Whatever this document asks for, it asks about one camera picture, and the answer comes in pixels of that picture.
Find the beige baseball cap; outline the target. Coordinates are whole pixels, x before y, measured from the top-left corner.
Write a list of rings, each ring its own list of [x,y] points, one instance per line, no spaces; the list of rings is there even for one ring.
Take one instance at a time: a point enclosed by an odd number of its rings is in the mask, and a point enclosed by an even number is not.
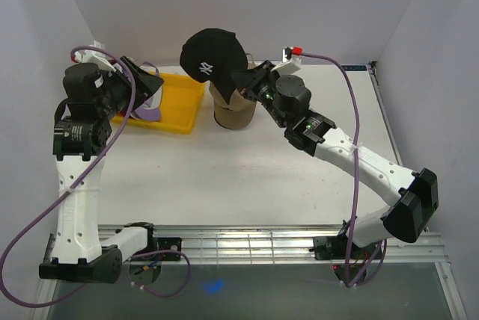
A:
[[[256,102],[243,98],[231,78],[232,70],[248,70],[254,64],[243,49],[218,52],[210,62],[213,70],[208,76],[209,92],[213,97],[213,116],[223,128],[241,130],[253,119]]]

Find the black baseball cap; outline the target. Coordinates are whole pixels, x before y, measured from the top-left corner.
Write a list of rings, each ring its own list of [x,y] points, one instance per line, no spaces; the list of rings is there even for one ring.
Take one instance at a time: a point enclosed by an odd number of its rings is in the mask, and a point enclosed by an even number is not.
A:
[[[248,59],[235,33],[205,28],[183,45],[180,66],[197,82],[212,82],[223,100],[229,103],[236,90],[231,73],[246,70]]]

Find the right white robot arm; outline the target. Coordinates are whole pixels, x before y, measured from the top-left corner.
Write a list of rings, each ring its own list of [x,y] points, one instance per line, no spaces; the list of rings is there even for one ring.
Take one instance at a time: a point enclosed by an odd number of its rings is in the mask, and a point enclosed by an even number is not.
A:
[[[250,70],[235,70],[231,78],[239,94],[259,102],[284,137],[296,149],[338,167],[354,184],[366,185],[385,207],[351,218],[341,229],[338,249],[357,257],[370,244],[389,238],[414,243],[439,207],[437,176],[395,164],[349,137],[334,121],[310,106],[311,92],[303,80],[283,73],[269,61]]]

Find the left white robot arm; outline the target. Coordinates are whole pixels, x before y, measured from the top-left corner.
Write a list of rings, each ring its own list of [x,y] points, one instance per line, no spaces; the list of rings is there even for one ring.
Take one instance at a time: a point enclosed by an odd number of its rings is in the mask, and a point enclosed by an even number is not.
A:
[[[63,200],[52,252],[39,266],[42,279],[115,283],[124,260],[135,253],[148,260],[158,253],[152,224],[128,224],[106,241],[99,237],[100,179],[112,139],[111,121],[128,108],[143,105],[163,84],[127,57],[121,61],[107,70],[82,61],[64,72],[67,97],[57,107],[53,132]]]

